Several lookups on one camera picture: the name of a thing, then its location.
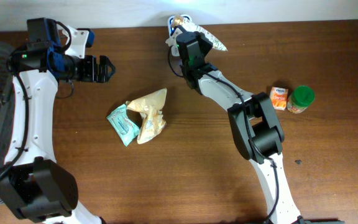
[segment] teal packet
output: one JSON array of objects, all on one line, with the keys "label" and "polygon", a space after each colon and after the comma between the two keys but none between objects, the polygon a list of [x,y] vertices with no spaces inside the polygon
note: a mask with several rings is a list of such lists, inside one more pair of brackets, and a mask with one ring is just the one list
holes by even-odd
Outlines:
[{"label": "teal packet", "polygon": [[139,134],[139,127],[127,116],[127,106],[125,104],[117,107],[117,109],[111,112],[107,119],[117,131],[125,146],[128,146]]}]

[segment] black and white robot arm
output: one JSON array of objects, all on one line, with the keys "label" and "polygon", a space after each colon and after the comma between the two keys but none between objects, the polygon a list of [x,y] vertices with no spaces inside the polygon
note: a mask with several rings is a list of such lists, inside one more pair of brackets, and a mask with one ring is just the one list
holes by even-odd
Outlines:
[{"label": "black and white robot arm", "polygon": [[[60,44],[57,25],[67,44]],[[108,82],[115,72],[107,56],[85,55],[94,34],[52,19],[27,21],[29,42],[9,57],[15,107],[12,138],[0,175],[0,198],[18,219],[34,223],[102,224],[78,201],[75,178],[57,165],[52,145],[53,103],[58,82]]]},{"label": "black and white robot arm", "polygon": [[[283,170],[281,142],[284,134],[269,97],[266,93],[254,95],[242,90],[216,67],[206,63],[204,57],[212,43],[202,33],[186,32],[181,27],[177,30],[171,45],[177,45],[183,78],[191,89],[211,98],[227,111],[236,147],[250,161],[259,178],[268,219],[274,224],[297,222],[301,219],[300,211],[292,199]],[[262,117],[262,121],[251,126],[249,120],[253,117]]]}]

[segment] orange packet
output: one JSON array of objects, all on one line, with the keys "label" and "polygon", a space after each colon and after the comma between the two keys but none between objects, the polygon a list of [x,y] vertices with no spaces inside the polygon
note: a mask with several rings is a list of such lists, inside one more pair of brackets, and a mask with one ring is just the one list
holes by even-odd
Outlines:
[{"label": "orange packet", "polygon": [[276,110],[285,110],[287,107],[288,90],[279,87],[272,87],[270,91],[270,100]]}]

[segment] plastic jar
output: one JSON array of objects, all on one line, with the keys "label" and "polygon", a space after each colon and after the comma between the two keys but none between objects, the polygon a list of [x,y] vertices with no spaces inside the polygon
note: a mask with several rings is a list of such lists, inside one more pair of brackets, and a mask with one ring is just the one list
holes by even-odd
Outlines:
[{"label": "plastic jar", "polygon": [[314,101],[314,91],[308,86],[299,86],[288,97],[287,110],[301,113]]}]

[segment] brown tabletop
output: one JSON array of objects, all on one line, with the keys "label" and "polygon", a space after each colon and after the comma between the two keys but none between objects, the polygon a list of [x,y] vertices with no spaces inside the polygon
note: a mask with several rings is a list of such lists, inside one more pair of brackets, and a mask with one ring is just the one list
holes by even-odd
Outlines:
[{"label": "brown tabletop", "polygon": [[[358,21],[205,26],[228,52],[208,60],[244,90],[308,85],[303,113],[277,111],[292,197],[307,219],[358,223]],[[238,153],[226,112],[176,77],[167,64],[166,27],[95,29],[87,54],[117,67],[109,83],[75,83],[56,100],[53,146],[78,183],[80,201],[108,223],[219,223],[261,220],[262,189]],[[25,32],[0,33],[19,46]],[[178,70],[178,60],[173,59]],[[125,147],[106,116],[126,100],[167,88],[167,126]],[[59,94],[68,93],[62,85]],[[19,221],[0,206],[0,223]]]}]

